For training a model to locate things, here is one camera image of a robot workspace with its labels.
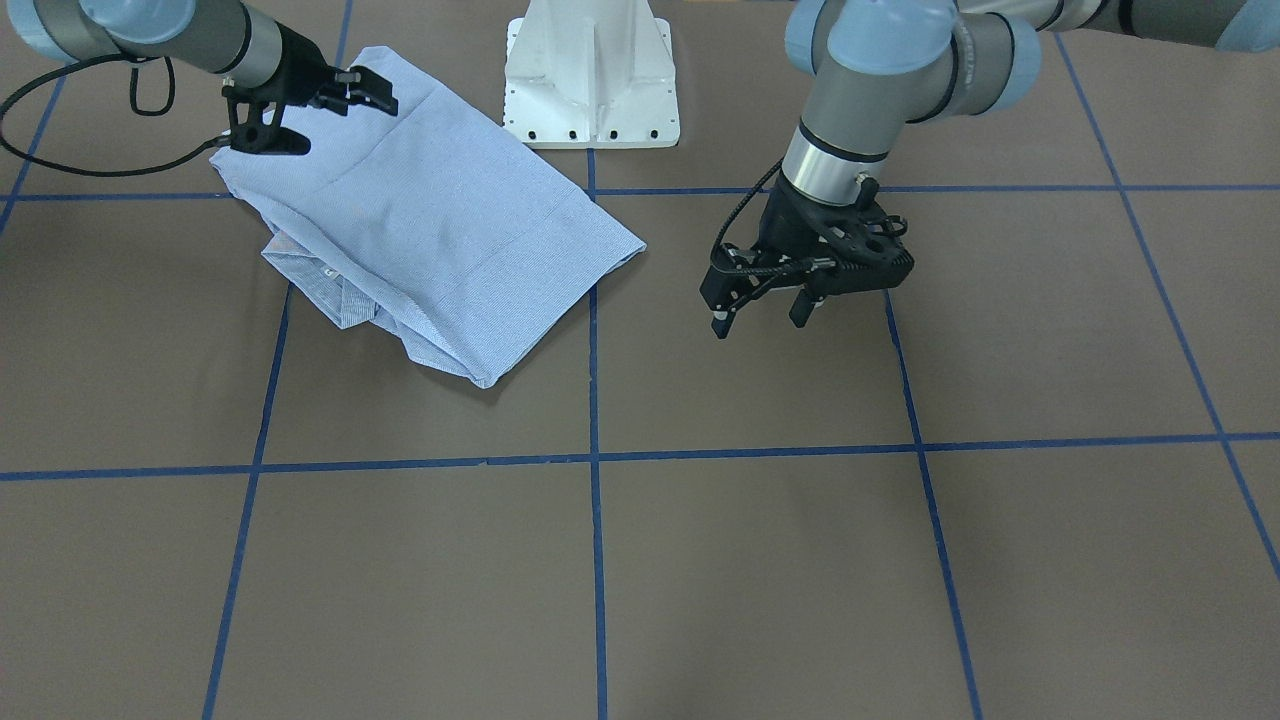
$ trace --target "light blue joint cap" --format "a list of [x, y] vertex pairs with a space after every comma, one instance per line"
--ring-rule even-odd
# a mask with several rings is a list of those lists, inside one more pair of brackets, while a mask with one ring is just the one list
[[1248, 0], [1231, 18], [1216, 49], [1226, 53], [1266, 53], [1280, 46], [1280, 0]]
[[79, 0], [88, 19], [138, 45], [173, 40], [191, 24], [196, 0]]
[[849, 0], [831, 28], [827, 51], [869, 76], [900, 76], [937, 60], [951, 46], [952, 0]]
[[992, 110], [1004, 110], [1018, 102], [1027, 96], [1032, 86], [1036, 85], [1036, 78], [1039, 77], [1041, 46], [1039, 35], [1036, 33], [1036, 28], [1032, 27], [1032, 23], [1021, 18], [1011, 18], [1004, 14], [1000, 14], [1000, 17], [1005, 18], [1005, 22], [1009, 23], [1009, 29], [1014, 35], [1014, 65], [1009, 68], [1009, 81], [1005, 82], [1005, 91], [996, 99], [995, 105], [987, 108], [979, 115], [986, 115]]
[[9, 22], [13, 24], [13, 29], [18, 31], [18, 37], [36, 53], [59, 63], [76, 61], [76, 58], [59, 47], [49, 31], [45, 29], [45, 23], [36, 13], [36, 0], [9, 0]]
[[787, 58], [797, 69], [818, 74], [813, 67], [813, 36], [818, 32], [818, 15], [827, 0], [800, 0], [787, 20]]

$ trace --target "white plastic stand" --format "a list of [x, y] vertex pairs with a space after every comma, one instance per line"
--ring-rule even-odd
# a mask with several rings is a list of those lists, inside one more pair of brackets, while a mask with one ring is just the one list
[[648, 0], [531, 0], [507, 28], [503, 124], [531, 147], [675, 145], [671, 26]]

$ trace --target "robotic arm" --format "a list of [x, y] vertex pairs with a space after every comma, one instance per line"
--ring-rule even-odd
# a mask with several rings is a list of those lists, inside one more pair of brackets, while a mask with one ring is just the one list
[[906, 222], [876, 193], [902, 127], [1012, 105], [1039, 72], [1036, 32], [1079, 27], [1258, 53], [1280, 45], [1280, 3], [800, 0], [787, 54], [815, 81], [755, 245], [721, 240], [744, 201], [712, 250], [701, 295], [717, 337], [772, 290], [800, 288], [791, 320], [804, 327], [828, 296], [897, 287], [915, 264]]
[[[242, 152], [305, 155], [311, 149], [280, 124], [284, 105], [339, 115], [351, 105], [398, 113], [390, 82], [369, 68], [330, 67], [314, 42], [239, 0], [9, 0], [9, 19], [23, 41], [64, 63], [164, 56], [224, 76], [228, 145]], [[241, 106], [247, 108], [243, 120]]]

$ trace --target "folded cloth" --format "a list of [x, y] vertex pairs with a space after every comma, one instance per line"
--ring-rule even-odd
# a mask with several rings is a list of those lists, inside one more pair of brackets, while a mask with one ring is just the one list
[[595, 282], [645, 249], [538, 155], [388, 47], [356, 63], [399, 115], [289, 108], [305, 156], [212, 158], [275, 233], [262, 255], [339, 328], [492, 387]]

